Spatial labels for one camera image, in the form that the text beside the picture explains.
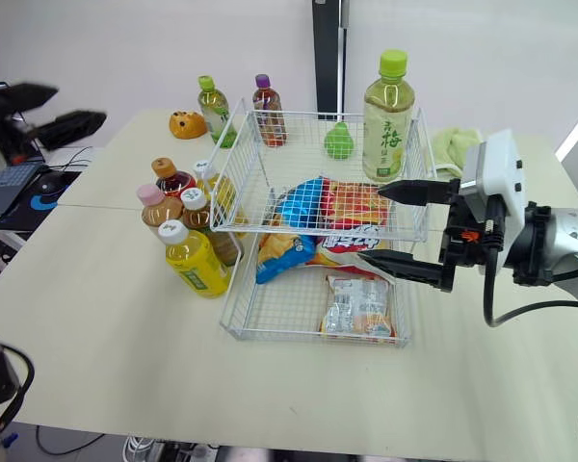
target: orange bottle cap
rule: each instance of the orange bottle cap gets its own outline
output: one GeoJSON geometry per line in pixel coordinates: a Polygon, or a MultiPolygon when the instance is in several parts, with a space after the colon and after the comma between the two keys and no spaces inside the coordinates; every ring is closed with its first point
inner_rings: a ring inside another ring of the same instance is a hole
{"type": "Polygon", "coordinates": [[[152,162],[152,169],[159,178],[169,178],[170,176],[174,176],[177,172],[175,165],[171,159],[167,157],[159,157],[158,159],[155,159],[154,162],[152,162]]]}

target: white wall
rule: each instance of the white wall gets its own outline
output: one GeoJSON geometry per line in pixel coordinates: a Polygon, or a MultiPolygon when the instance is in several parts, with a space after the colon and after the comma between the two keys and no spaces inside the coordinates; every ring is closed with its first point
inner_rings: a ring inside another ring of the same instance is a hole
{"type": "Polygon", "coordinates": [[[354,0],[346,110],[362,112],[379,55],[409,55],[431,127],[506,127],[555,148],[578,120],[578,0],[354,0]]]}
{"type": "Polygon", "coordinates": [[[0,80],[60,88],[28,113],[36,123],[105,110],[84,145],[104,145],[144,108],[198,110],[200,74],[233,104],[260,72],[285,109],[315,110],[310,0],[0,0],[0,80]]]}

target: blue snack bag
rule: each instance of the blue snack bag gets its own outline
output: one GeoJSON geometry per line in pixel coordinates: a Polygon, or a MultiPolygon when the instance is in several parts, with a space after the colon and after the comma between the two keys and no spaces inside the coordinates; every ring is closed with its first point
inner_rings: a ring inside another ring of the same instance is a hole
{"type": "Polygon", "coordinates": [[[259,242],[257,284],[265,284],[285,270],[315,256],[317,238],[302,234],[266,234],[259,242]]]}
{"type": "Polygon", "coordinates": [[[316,228],[323,186],[324,179],[320,176],[290,191],[278,206],[282,224],[294,228],[316,228]]]}

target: black pole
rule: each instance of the black pole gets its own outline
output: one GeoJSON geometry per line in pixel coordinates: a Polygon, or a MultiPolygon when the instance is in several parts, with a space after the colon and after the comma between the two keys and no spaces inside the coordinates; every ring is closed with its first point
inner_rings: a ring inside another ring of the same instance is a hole
{"type": "Polygon", "coordinates": [[[317,111],[335,113],[338,94],[338,0],[312,0],[317,111]]]}

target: white table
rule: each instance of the white table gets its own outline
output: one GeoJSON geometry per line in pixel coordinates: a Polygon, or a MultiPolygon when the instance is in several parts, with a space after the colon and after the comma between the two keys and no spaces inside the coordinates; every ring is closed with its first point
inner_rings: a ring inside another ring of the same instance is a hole
{"type": "MultiPolygon", "coordinates": [[[[138,115],[0,276],[0,339],[37,367],[20,421],[264,448],[578,460],[578,309],[490,329],[476,269],[458,269],[451,294],[419,288],[403,349],[234,340],[218,325],[223,301],[193,296],[171,272],[131,199],[154,157],[188,169],[211,146],[176,143],[169,113],[138,115]]],[[[530,197],[578,205],[551,153],[521,144],[521,155],[530,197]]],[[[435,261],[439,240],[432,232],[417,256],[435,261]]],[[[497,279],[497,312],[556,298],[568,296],[514,286],[507,270],[497,279]]]]}

